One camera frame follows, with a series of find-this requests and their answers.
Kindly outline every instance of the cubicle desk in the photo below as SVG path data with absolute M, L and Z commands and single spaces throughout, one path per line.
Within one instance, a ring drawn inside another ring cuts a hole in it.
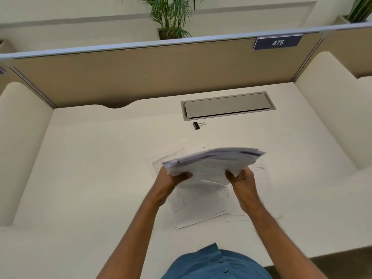
M 180 101 L 261 91 L 276 110 L 205 119 L 197 131 L 183 120 Z M 285 83 L 146 99 L 121 109 L 56 109 L 14 224 L 0 230 L 4 278 L 94 278 L 154 181 L 147 157 L 183 139 L 266 151 L 282 205 L 279 222 L 307 256 L 372 244 L 372 190 L 362 177 L 347 179 L 355 166 L 295 85 Z M 272 264 L 250 221 L 221 216 L 177 230 L 165 205 L 142 278 L 160 278 L 178 256 L 214 242 Z

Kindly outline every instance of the navy blue sign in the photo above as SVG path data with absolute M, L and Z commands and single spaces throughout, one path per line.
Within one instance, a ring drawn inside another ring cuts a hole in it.
M 300 34 L 300 35 L 286 35 L 286 36 L 257 38 L 253 49 L 264 50 L 264 49 L 295 47 L 300 42 L 302 36 L 303 35 Z

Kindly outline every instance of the right hand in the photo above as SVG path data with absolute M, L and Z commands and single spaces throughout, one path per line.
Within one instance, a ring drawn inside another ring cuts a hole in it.
M 264 208 L 258 197 L 256 181 L 249 167 L 244 168 L 237 177 L 230 171 L 225 171 L 227 180 L 231 183 L 235 195 L 238 198 L 241 209 L 248 214 L 254 214 Z

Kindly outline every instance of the black binder clip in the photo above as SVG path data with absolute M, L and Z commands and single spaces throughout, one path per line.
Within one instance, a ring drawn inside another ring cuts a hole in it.
M 192 124 L 195 127 L 195 130 L 198 130 L 198 129 L 200 129 L 200 126 L 207 125 L 207 122 L 198 123 L 198 122 L 194 121 Z

